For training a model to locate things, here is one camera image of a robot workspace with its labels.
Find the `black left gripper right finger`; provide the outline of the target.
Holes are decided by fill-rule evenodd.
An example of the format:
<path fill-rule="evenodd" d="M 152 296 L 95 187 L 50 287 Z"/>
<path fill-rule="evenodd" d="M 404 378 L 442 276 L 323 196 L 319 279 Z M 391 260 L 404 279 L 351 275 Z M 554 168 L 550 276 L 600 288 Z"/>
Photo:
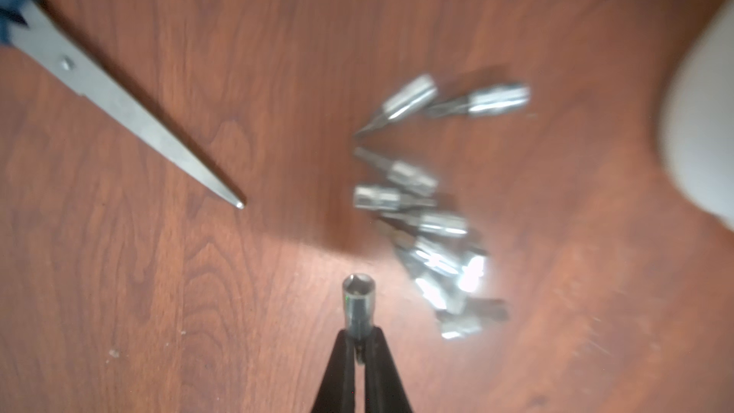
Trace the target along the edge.
<path fill-rule="evenodd" d="M 403 387 L 384 332 L 374 327 L 363 346 L 365 411 L 411 413 L 413 408 Z"/>

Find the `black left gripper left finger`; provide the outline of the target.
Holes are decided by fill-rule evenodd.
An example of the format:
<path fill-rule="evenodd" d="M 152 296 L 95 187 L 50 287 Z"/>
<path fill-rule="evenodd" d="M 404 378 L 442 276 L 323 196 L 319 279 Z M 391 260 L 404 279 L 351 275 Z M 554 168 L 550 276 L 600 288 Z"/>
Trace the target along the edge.
<path fill-rule="evenodd" d="M 352 338 L 339 331 L 311 413 L 355 412 L 355 351 Z"/>

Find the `silver socket bit nine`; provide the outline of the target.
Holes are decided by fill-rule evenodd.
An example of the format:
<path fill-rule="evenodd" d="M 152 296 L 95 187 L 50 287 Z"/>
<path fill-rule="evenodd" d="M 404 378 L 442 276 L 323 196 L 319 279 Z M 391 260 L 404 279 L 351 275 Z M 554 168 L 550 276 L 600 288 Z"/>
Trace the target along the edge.
<path fill-rule="evenodd" d="M 365 364 L 365 346 L 374 328 L 376 282 L 366 273 L 352 273 L 342 282 L 345 330 L 355 344 L 356 360 Z"/>

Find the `silver socket bit ten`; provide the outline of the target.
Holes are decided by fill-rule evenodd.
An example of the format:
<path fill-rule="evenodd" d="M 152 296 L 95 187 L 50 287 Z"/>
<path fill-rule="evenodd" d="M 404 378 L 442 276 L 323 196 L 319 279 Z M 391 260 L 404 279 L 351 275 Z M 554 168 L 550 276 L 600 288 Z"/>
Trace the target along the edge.
<path fill-rule="evenodd" d="M 464 311 L 458 315 L 437 311 L 436 319 L 444 340 L 460 340 L 481 333 L 485 328 L 508 321 L 510 313 L 505 300 L 468 298 Z"/>

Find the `silver socket bit seven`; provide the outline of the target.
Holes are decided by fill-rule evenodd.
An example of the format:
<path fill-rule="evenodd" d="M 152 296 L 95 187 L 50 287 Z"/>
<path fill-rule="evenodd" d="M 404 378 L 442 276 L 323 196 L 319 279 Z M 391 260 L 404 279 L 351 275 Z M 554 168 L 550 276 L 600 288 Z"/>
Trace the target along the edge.
<path fill-rule="evenodd" d="M 449 278 L 428 269 L 407 250 L 396 248 L 396 254 L 422 297 L 434 310 L 451 314 L 460 313 L 454 284 Z"/>

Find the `silver socket bit eight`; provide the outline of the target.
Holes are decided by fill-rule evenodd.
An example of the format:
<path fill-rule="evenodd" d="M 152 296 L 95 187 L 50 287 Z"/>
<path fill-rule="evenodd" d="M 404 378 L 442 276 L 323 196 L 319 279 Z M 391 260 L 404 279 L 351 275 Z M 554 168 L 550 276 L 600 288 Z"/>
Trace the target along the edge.
<path fill-rule="evenodd" d="M 459 290 L 472 294 L 475 293 L 485 276 L 489 253 L 483 249 L 469 249 L 462 257 L 462 269 L 457 279 Z"/>

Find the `silver socket bit five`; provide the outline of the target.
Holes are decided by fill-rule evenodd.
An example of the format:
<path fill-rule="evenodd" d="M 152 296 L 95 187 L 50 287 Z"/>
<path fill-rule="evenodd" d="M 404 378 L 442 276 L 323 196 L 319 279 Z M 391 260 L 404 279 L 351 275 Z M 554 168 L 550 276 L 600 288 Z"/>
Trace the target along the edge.
<path fill-rule="evenodd" d="M 419 233 L 449 238 L 464 238 L 469 233 L 469 223 L 464 216 L 443 210 L 409 210 L 404 212 L 382 212 L 382 218 L 395 220 L 413 227 Z"/>

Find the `silver socket bit four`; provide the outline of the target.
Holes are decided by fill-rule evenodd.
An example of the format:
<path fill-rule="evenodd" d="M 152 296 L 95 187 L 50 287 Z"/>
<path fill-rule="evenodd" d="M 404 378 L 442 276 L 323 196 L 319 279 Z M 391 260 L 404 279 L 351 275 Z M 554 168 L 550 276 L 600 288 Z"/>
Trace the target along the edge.
<path fill-rule="evenodd" d="M 395 187 L 359 184 L 354 189 L 353 206 L 360 210 L 401 211 L 409 208 L 436 208 L 438 203 L 432 198 L 404 193 Z"/>

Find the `silver socket bit three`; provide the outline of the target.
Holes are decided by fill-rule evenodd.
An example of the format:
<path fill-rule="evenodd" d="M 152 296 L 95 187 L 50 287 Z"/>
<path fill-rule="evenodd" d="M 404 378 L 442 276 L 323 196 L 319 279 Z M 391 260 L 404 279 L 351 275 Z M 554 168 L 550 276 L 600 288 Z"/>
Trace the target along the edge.
<path fill-rule="evenodd" d="M 419 166 L 382 156 L 363 147 L 357 147 L 353 154 L 374 169 L 380 170 L 390 183 L 409 192 L 431 197 L 438 189 L 438 179 Z"/>

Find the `silver socket bit one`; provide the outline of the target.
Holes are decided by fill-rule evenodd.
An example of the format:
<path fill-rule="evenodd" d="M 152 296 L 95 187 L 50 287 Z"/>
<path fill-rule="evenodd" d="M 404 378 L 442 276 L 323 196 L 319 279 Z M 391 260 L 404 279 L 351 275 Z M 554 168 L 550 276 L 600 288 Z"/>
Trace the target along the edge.
<path fill-rule="evenodd" d="M 429 74 L 420 75 L 384 101 L 370 122 L 355 133 L 355 137 L 402 122 L 407 117 L 428 107 L 437 97 L 438 87 L 434 78 Z"/>

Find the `silver socket bit two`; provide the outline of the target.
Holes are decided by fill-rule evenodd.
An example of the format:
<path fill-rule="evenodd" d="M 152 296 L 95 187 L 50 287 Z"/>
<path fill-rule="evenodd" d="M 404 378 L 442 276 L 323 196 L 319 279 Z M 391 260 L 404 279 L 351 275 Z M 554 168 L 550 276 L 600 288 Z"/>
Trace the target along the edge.
<path fill-rule="evenodd" d="M 455 115 L 466 115 L 470 118 L 495 117 L 522 109 L 530 100 L 531 88 L 527 84 L 497 84 L 432 104 L 425 109 L 425 114 L 432 119 Z"/>

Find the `white plastic storage box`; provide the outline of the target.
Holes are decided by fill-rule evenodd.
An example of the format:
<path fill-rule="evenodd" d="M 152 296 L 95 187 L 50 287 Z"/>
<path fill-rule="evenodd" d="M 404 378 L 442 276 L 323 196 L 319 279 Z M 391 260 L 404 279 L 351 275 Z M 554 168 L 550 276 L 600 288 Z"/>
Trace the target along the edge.
<path fill-rule="evenodd" d="M 733 229 L 733 0 L 720 7 L 671 78 L 658 147 L 674 187 Z"/>

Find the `blue handled scissors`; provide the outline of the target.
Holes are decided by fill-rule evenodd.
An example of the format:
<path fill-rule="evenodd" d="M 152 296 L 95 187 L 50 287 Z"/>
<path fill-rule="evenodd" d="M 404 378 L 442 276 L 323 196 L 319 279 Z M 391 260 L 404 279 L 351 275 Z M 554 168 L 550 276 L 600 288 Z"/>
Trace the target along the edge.
<path fill-rule="evenodd" d="M 39 0 L 1 0 L 1 43 L 30 57 L 220 198 L 245 207 L 242 197 L 55 24 Z"/>

